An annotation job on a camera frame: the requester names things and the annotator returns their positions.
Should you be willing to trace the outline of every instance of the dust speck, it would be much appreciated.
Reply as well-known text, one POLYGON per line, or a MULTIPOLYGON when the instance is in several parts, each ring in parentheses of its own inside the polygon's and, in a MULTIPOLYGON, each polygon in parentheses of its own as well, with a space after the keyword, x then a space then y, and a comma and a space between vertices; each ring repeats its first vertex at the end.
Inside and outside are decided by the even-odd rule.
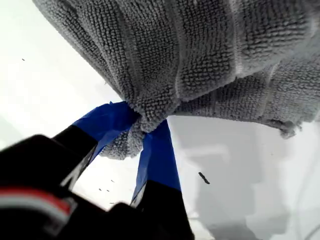
POLYGON ((199 172, 199 175, 206 184, 210 184, 210 182, 206 179, 205 175, 203 175, 202 172, 199 172))

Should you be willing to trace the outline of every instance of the gray microfiber towel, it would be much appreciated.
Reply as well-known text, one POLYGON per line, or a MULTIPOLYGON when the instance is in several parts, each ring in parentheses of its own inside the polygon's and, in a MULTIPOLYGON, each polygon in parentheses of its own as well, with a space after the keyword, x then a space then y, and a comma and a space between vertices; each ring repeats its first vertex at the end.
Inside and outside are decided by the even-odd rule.
POLYGON ((141 114, 105 156, 136 155, 169 115, 261 123, 289 137, 319 112, 319 0, 34 3, 141 114))

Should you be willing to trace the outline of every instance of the blue painter's tape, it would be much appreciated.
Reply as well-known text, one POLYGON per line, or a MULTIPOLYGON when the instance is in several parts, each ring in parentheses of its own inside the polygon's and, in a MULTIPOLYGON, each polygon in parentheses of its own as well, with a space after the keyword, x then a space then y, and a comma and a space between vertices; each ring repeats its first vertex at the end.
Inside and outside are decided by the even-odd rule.
POLYGON ((167 120, 145 135, 140 155, 134 199, 147 180, 181 191, 174 148, 167 120))
POLYGON ((130 129, 138 117, 139 114, 134 112, 126 102, 111 102, 96 107, 72 125, 82 129, 98 142, 91 158, 93 160, 120 133, 130 129))

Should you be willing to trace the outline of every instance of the black object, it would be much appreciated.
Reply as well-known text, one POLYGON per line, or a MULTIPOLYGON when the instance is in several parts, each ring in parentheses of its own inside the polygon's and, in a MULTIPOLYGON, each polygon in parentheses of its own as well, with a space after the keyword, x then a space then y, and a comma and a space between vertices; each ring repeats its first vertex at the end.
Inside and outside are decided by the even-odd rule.
POLYGON ((202 172, 198 172, 198 174, 200 175, 200 177, 203 179, 203 181, 204 181, 206 184, 210 184, 210 182, 207 180, 207 178, 205 177, 205 175, 203 175, 202 172))
POLYGON ((0 152, 2 239, 194 239, 181 192, 161 183, 148 180, 132 206, 118 203, 109 212, 73 194, 96 146, 95 139, 72 125, 53 139, 35 135, 0 152), (3 194, 16 188, 68 203, 67 221, 37 208, 3 207, 3 194))

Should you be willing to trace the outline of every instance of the white surface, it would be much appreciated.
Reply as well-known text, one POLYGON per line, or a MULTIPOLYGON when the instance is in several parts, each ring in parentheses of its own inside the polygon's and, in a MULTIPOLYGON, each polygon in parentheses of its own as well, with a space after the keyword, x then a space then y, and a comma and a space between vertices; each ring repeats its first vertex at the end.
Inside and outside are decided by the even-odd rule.
MULTIPOLYGON (((0 148, 37 133, 52 137, 92 108, 120 101, 31 1, 3 0, 0 28, 0 148)), ((255 123, 168 121, 198 239, 212 239, 205 226, 217 240, 302 240, 320 224, 317 124, 283 140, 255 123)), ((74 191, 104 209, 128 203, 138 160, 98 157, 74 191)), ((318 239, 320 232, 309 240, 318 239)))

